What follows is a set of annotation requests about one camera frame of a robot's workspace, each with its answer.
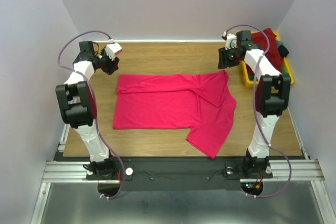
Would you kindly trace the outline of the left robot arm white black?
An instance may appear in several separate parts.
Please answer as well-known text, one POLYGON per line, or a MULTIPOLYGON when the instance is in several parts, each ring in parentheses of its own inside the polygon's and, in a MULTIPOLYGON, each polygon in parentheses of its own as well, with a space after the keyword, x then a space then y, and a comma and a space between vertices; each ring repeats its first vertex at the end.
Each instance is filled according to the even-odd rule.
POLYGON ((79 54, 75 58, 71 74, 64 84, 55 88, 56 97, 64 123, 70 125, 84 142, 89 155, 89 164, 84 165, 90 179, 112 179, 117 175, 113 155, 102 140, 97 127, 97 105, 89 86, 90 78, 100 69, 111 75, 118 69, 122 47, 114 42, 94 49, 95 42, 79 43, 79 54))

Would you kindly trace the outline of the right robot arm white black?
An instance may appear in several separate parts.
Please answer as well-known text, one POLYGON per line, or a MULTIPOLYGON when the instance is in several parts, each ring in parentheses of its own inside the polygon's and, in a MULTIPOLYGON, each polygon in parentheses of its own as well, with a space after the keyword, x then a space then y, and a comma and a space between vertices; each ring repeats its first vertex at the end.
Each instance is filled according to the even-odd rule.
POLYGON ((287 109, 291 77, 278 71, 267 59, 263 50, 252 40, 249 30, 236 34, 223 32, 225 47, 219 49, 218 68, 225 69, 244 62, 254 72, 253 110, 256 126, 252 141, 243 159, 241 170, 253 177, 269 172, 271 138, 283 111, 287 109))

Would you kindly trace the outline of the pink t shirt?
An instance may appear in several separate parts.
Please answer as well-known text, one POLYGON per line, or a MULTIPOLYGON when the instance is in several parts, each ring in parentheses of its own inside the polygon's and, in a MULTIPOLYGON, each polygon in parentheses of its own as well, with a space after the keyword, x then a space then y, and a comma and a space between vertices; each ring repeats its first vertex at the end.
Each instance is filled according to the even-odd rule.
POLYGON ((122 74, 113 128, 190 129, 186 140, 215 158, 234 124, 236 100, 221 70, 205 74, 122 74))

